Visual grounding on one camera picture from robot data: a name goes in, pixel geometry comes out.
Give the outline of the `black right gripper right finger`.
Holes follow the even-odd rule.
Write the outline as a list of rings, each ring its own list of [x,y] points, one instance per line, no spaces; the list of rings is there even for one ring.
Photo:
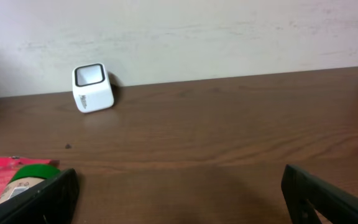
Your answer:
[[[331,223],[358,224],[357,197],[297,166],[285,166],[281,189],[295,224],[321,223],[319,213]]]

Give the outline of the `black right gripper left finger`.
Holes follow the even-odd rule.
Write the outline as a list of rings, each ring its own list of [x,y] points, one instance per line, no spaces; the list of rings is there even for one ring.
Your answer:
[[[74,169],[25,190],[0,204],[0,224],[70,224],[80,186]]]

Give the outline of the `green lid jar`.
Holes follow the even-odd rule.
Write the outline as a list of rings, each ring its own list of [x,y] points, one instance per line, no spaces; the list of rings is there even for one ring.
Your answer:
[[[21,167],[2,191],[0,204],[59,173],[58,168],[47,164],[31,164]]]

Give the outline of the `white barcode scanner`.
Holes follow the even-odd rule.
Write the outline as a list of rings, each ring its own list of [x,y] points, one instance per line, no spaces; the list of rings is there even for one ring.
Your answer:
[[[72,93],[82,113],[104,110],[114,104],[109,75],[102,63],[76,67],[72,72]]]

